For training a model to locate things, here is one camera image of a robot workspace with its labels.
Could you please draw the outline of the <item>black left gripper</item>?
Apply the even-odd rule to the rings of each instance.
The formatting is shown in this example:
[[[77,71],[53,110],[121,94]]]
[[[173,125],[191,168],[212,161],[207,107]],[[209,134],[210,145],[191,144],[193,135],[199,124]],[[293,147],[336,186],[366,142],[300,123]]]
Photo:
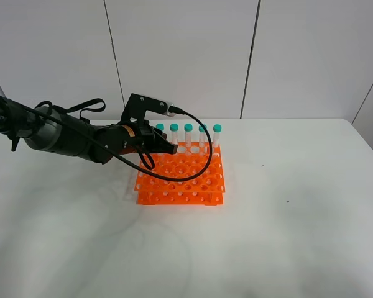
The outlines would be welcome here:
[[[142,125],[138,125],[136,121],[94,125],[93,138],[118,155],[130,153],[174,155],[178,149],[178,145],[167,140],[166,133],[154,129],[148,120],[144,120]]]

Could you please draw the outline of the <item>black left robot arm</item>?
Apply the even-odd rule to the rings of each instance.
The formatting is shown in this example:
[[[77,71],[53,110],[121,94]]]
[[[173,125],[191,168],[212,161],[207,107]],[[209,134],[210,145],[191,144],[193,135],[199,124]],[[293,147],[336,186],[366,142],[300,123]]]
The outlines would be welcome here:
[[[0,133],[11,140],[15,151],[20,139],[37,151],[74,156],[93,163],[107,163],[114,155],[138,153],[175,154],[177,146],[167,141],[162,129],[145,119],[146,112],[166,114],[169,104],[138,94],[131,94],[116,124],[93,125],[73,112],[94,111],[100,98],[65,109],[44,101],[31,109],[0,96]]]

